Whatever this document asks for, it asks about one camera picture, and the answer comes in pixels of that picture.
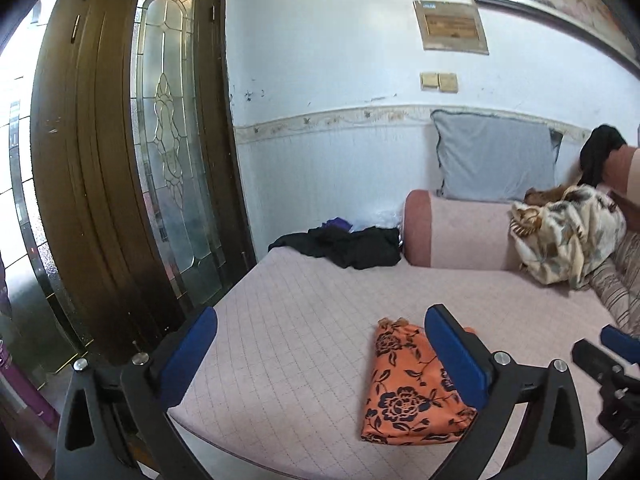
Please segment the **grey pillow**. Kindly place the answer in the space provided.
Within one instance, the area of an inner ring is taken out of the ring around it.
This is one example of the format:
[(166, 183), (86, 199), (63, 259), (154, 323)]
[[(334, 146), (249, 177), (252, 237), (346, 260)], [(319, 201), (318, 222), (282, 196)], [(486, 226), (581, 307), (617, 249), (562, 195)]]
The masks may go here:
[(540, 122), (434, 110), (436, 153), (447, 200), (504, 203), (554, 185), (562, 134)]

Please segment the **beige wall switch plate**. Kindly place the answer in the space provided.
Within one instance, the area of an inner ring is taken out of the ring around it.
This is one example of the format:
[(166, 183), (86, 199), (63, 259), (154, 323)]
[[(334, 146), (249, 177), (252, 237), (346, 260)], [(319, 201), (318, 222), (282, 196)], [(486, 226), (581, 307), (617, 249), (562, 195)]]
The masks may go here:
[(438, 90), (444, 93), (459, 91), (458, 77), (453, 73), (420, 73), (420, 86), (425, 90)]

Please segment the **wooden glass panel door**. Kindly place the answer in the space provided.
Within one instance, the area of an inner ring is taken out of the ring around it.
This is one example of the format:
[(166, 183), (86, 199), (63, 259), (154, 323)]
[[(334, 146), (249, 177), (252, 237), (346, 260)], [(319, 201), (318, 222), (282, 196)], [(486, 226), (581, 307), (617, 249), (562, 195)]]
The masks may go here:
[(54, 263), (90, 347), (152, 351), (255, 265), (224, 0), (56, 0), (30, 112)]

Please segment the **clear plastic bag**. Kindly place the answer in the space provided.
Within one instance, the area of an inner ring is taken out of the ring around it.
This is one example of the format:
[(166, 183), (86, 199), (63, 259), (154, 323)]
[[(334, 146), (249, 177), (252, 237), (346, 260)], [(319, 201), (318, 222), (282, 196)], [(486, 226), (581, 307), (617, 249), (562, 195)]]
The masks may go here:
[(352, 232), (363, 231), (369, 228), (398, 229), (402, 230), (402, 210), (404, 206), (397, 205), (392, 208), (367, 210), (352, 220)]

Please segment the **cream floral fleece blanket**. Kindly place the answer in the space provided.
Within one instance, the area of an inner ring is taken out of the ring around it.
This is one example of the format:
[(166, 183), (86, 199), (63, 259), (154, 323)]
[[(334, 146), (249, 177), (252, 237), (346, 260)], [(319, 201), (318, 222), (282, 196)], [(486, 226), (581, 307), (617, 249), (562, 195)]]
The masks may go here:
[(543, 285), (587, 285), (624, 238), (624, 214), (605, 192), (569, 186), (562, 198), (542, 206), (514, 202), (509, 234), (521, 267)]

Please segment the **beige wall panel box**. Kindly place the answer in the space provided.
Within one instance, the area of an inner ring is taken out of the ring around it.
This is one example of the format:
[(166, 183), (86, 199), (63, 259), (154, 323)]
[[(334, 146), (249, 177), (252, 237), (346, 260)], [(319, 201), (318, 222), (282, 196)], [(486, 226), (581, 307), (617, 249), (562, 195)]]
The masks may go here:
[(474, 4), (414, 0), (413, 9), (425, 51), (488, 55), (488, 43)]

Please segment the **black cloth on backrest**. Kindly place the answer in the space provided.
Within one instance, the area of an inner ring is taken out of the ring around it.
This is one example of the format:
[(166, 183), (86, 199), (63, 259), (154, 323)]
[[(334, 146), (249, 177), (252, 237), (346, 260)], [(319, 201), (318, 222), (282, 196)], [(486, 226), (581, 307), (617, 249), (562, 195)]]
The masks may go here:
[(600, 184), (603, 181), (603, 169), (608, 156), (626, 144), (620, 132), (612, 126), (600, 125), (593, 129), (580, 151), (579, 168), (582, 175), (578, 184), (594, 188)]

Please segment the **black clothes pile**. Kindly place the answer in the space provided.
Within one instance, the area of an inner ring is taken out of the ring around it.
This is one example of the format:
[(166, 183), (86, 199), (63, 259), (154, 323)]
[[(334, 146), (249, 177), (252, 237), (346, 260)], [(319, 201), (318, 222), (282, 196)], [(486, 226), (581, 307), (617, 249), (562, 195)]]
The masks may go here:
[(341, 269), (366, 270), (396, 266), (401, 259), (397, 228), (370, 228), (347, 232), (336, 226), (320, 226), (307, 232), (282, 235), (268, 246), (288, 247), (312, 258), (325, 258)]

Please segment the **striped beige brown quilt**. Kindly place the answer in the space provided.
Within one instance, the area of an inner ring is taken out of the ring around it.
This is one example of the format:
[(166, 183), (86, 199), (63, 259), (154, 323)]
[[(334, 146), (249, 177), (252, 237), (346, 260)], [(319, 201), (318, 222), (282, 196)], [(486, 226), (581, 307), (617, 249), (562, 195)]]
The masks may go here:
[(634, 338), (639, 337), (639, 264), (639, 234), (628, 232), (590, 278), (617, 327)]

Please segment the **orange black floral garment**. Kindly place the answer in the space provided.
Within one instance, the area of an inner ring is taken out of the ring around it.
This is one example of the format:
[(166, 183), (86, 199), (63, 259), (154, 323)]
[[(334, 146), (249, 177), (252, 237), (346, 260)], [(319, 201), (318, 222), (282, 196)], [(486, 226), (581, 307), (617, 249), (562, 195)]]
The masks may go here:
[(378, 321), (362, 440), (384, 445), (456, 442), (475, 414), (462, 401), (423, 328), (404, 318)]

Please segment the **purple cloth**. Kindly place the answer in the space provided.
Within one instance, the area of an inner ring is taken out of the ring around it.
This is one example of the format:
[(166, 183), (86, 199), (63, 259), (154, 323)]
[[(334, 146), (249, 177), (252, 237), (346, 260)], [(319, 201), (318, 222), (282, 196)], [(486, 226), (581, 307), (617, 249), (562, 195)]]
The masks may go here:
[(352, 229), (352, 224), (341, 217), (335, 217), (333, 219), (326, 220), (326, 222), (323, 222), (322, 228), (335, 228), (345, 232), (349, 232)]

